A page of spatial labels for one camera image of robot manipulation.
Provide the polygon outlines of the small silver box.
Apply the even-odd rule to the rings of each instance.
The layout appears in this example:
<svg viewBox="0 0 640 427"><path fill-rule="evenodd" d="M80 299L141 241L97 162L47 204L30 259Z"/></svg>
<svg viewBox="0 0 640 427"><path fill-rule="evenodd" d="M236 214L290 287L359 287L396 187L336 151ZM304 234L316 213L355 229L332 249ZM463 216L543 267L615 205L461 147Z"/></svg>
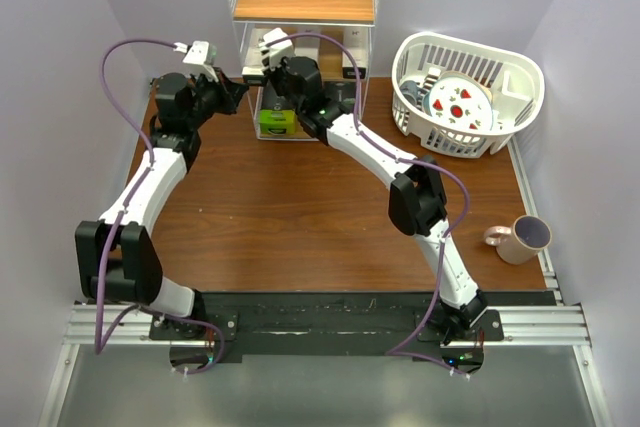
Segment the small silver box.
<svg viewBox="0 0 640 427"><path fill-rule="evenodd" d="M242 79L249 86L263 86L265 77L263 74L262 54L259 44L263 37L270 31L269 28L248 26L241 44Z"/></svg>

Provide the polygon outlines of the black green razor box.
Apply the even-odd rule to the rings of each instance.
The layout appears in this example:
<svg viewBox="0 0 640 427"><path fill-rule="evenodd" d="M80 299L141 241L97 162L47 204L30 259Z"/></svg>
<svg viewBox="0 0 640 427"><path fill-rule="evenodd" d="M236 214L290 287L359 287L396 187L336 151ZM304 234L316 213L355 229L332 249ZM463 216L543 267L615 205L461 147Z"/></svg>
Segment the black green razor box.
<svg viewBox="0 0 640 427"><path fill-rule="evenodd" d="M357 84L353 81L325 81L323 84L326 96L350 110L356 101Z"/></svg>
<svg viewBox="0 0 640 427"><path fill-rule="evenodd" d="M296 116L289 101L279 96L271 85L262 90L258 111L261 135L291 136L296 132Z"/></svg>

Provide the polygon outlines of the narrow silver razor box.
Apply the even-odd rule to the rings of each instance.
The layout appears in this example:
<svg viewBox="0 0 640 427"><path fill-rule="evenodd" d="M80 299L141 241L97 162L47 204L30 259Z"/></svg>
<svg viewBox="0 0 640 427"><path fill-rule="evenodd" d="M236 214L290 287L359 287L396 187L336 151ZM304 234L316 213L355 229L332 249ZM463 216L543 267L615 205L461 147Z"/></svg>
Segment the narrow silver razor box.
<svg viewBox="0 0 640 427"><path fill-rule="evenodd" d="M355 79L359 72L361 79L367 75L369 65L369 29L366 27L345 27L342 45L347 49L356 65L353 65L346 53L342 54L342 77Z"/></svg>

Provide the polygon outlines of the silver box with H logo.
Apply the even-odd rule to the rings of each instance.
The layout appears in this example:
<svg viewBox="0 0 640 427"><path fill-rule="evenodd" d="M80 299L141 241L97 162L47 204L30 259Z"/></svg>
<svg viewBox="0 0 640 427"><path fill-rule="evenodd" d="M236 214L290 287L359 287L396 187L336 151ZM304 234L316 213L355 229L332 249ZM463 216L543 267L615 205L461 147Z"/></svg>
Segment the silver box with H logo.
<svg viewBox="0 0 640 427"><path fill-rule="evenodd" d="M309 36L309 33L320 34L319 27L301 28L299 33L305 33L305 36L297 37L295 40L295 54L297 56L308 57L314 61L319 60L320 39L315 36Z"/></svg>

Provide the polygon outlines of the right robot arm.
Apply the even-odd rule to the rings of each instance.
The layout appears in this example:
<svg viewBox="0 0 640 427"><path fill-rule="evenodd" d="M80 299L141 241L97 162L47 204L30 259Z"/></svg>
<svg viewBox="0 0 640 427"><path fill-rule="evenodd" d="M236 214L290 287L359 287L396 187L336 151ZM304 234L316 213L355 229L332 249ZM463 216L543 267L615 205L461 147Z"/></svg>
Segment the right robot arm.
<svg viewBox="0 0 640 427"><path fill-rule="evenodd" d="M445 171L429 156L421 159L394 147L359 121L352 106L331 98L316 61L308 57L265 60L263 73L277 95L293 107L303 130L373 173L388 189L388 216L413 238L436 276L437 292L427 312L440 304L444 330L459 340L481 327L488 302L469 274L448 220Z"/></svg>

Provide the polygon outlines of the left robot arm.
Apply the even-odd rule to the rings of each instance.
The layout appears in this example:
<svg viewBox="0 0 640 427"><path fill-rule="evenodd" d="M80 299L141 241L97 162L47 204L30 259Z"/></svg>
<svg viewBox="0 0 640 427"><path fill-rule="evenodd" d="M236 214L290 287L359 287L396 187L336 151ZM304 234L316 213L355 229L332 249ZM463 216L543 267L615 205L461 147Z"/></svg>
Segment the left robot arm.
<svg viewBox="0 0 640 427"><path fill-rule="evenodd" d="M165 276L151 234L170 194L196 160L200 127L216 114L235 114L249 90L221 70L215 74L210 79L168 73L157 80L149 150L116 202L75 231L80 285L87 298L147 308L185 339L206 330L204 300L199 291Z"/></svg>

